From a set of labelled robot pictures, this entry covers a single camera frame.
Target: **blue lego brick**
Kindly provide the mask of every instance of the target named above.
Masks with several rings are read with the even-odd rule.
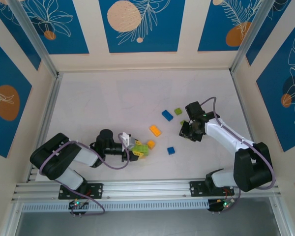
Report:
[[[172,155],[172,154],[174,154],[174,153],[175,153],[175,149],[174,149],[174,147],[169,147],[169,148],[167,148],[167,152],[168,152],[168,155]]]
[[[171,121],[174,117],[167,111],[167,110],[165,110],[165,111],[163,111],[162,112],[162,115],[163,115],[163,117],[165,117],[166,118],[166,120],[168,120],[168,121]]]

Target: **ventilation grille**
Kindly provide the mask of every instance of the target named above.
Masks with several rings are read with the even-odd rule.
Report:
[[[207,199],[197,200],[170,200],[170,201],[118,201],[100,202],[106,211],[126,210],[178,210],[178,209],[208,209]],[[67,203],[27,203],[23,205],[22,212],[68,212]],[[101,211],[95,203],[82,207],[75,212],[88,209],[89,211]]]

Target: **metal bracket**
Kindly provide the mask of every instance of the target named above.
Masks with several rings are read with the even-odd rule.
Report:
[[[230,196],[233,196],[234,190],[230,187],[223,188],[214,188],[211,191],[205,184],[205,181],[191,181],[190,184],[190,193],[192,197],[220,197],[225,196],[225,189],[229,190]]]
[[[88,183],[87,189],[89,192],[86,195],[90,196],[93,199],[102,199],[103,193],[103,184],[102,183]],[[72,193],[68,189],[66,189],[63,185],[60,186],[58,199],[60,200],[73,200],[73,199],[81,199],[82,197]]]

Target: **lime green lego brick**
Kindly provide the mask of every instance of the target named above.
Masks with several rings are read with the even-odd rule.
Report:
[[[142,152],[144,156],[148,156],[148,145],[135,145],[131,151]]]
[[[178,116],[178,115],[180,115],[180,114],[182,113],[182,110],[181,110],[180,108],[176,108],[176,109],[174,110],[174,112],[175,112],[175,114]]]

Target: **white table surface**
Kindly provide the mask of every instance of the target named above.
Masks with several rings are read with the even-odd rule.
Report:
[[[65,73],[60,86],[47,140],[62,132],[72,140],[89,145],[102,129],[111,129],[115,141],[120,132],[130,133],[155,148],[146,159],[130,162],[123,170],[105,165],[90,168],[73,162],[70,167],[87,180],[142,180],[204,178],[211,171],[234,164],[223,146],[209,136],[192,142],[178,136],[180,122],[188,120],[185,106],[217,97],[216,110],[224,122],[249,138],[249,132],[228,70],[133,70]],[[175,108],[183,113],[176,116]],[[203,106],[212,111],[212,102]],[[168,122],[161,113],[168,110],[174,119]],[[163,132],[155,137],[149,127],[155,124]],[[168,155],[167,148],[175,154]],[[120,156],[107,156],[115,167]],[[37,174],[36,181],[46,181]]]

